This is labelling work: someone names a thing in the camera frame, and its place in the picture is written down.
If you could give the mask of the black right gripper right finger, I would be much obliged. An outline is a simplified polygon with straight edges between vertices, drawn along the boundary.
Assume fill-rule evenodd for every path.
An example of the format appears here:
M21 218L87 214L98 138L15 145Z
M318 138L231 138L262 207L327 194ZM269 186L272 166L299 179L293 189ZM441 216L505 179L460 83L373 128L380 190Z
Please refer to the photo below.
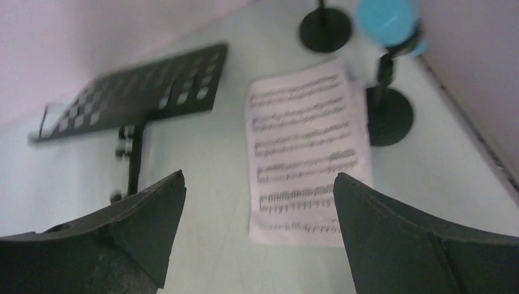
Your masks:
M334 200L357 293L517 293L518 238L456 224L346 173Z

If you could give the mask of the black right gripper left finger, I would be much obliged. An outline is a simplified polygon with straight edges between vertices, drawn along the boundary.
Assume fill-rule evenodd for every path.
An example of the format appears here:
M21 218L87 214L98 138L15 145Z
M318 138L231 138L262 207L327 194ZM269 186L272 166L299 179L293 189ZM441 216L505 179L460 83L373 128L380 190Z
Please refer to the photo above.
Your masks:
M186 199L176 171L44 232L1 238L2 293L156 293Z

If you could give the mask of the sheet music page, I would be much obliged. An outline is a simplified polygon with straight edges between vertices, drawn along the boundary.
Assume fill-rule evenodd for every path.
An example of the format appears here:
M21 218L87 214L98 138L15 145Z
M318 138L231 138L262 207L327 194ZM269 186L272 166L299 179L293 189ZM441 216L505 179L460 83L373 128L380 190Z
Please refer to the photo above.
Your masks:
M334 181L372 185L362 85L339 59L254 80L245 102L253 242L342 247Z

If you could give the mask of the black music stand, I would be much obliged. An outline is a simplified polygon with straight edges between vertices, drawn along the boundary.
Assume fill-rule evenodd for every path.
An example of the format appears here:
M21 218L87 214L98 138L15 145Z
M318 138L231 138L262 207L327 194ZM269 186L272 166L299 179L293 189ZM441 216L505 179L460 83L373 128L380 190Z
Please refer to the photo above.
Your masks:
M127 195L138 192L144 130L152 121L211 111L228 55L228 42L196 48L93 79L54 126L30 143L117 129L117 159L129 160Z

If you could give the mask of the blue toy microphone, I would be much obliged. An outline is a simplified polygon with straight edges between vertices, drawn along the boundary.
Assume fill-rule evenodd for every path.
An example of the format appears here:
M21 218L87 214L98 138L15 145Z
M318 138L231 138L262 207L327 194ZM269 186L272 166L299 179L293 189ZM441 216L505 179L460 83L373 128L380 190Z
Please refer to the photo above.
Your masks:
M419 56L428 47L415 1L360 1L356 21L363 33L384 47L391 58Z

